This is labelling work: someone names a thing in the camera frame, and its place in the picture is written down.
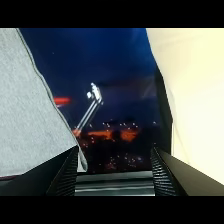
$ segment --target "dark blue sky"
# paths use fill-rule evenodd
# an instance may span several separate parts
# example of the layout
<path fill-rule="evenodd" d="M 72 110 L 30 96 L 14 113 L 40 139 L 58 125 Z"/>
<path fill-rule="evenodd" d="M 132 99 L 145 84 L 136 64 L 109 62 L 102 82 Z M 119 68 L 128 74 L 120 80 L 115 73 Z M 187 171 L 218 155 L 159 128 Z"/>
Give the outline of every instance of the dark blue sky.
<path fill-rule="evenodd" d="M 144 28 L 21 28 L 21 32 L 53 95 L 76 101 L 62 109 L 71 125 L 88 107 L 86 92 L 91 82 L 147 77 L 155 70 Z M 125 114 L 141 123 L 158 120 L 155 99 L 131 102 L 127 97 L 126 103 L 114 108 L 108 103 L 114 97 L 112 93 L 104 99 L 106 104 L 96 116 L 99 122 Z"/>

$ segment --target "window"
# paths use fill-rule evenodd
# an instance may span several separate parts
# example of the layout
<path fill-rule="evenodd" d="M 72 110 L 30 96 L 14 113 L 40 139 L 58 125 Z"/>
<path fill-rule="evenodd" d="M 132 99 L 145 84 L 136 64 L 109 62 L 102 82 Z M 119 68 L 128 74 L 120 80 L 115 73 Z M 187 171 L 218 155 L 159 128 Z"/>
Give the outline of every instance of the window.
<path fill-rule="evenodd" d="M 143 28 L 22 28 L 36 66 L 88 161 L 87 174 L 151 170 L 162 144 Z"/>

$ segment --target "night sky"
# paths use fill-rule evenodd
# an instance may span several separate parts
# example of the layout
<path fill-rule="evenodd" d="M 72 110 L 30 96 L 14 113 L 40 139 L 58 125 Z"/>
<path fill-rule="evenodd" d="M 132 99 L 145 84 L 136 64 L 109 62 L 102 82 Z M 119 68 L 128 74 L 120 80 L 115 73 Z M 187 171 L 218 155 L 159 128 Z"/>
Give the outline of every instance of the night sky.
<path fill-rule="evenodd" d="M 153 76 L 153 59 L 144 28 L 21 28 L 55 97 L 71 97 L 72 104 L 60 110 L 71 126 L 77 124 L 89 106 L 90 83 L 115 83 L 101 89 L 105 104 L 94 123 L 134 116 L 141 125 L 158 122 L 155 94 L 134 96 L 135 91 L 116 88 L 116 83 Z"/>

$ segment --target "gray fabric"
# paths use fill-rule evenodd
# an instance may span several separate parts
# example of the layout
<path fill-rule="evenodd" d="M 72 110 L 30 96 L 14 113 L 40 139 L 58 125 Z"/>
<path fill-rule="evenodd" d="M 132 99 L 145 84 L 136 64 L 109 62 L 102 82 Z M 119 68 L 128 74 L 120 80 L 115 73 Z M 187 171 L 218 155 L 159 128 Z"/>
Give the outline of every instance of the gray fabric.
<path fill-rule="evenodd" d="M 19 30 L 1 28 L 0 176 L 22 174 L 77 145 L 52 99 Z M 80 151 L 78 171 L 82 165 Z"/>

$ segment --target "white fabric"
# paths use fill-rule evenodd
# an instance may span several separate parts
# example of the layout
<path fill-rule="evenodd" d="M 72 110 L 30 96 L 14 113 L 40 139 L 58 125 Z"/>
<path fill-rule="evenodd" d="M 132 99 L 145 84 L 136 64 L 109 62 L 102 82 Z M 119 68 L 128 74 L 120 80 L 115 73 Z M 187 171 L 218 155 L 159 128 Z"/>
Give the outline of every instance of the white fabric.
<path fill-rule="evenodd" d="M 173 116 L 172 155 L 224 184 L 224 29 L 147 29 Z"/>
<path fill-rule="evenodd" d="M 0 29 L 0 177 L 22 174 L 77 145 L 19 30 Z M 78 172 L 87 168 L 80 150 Z"/>

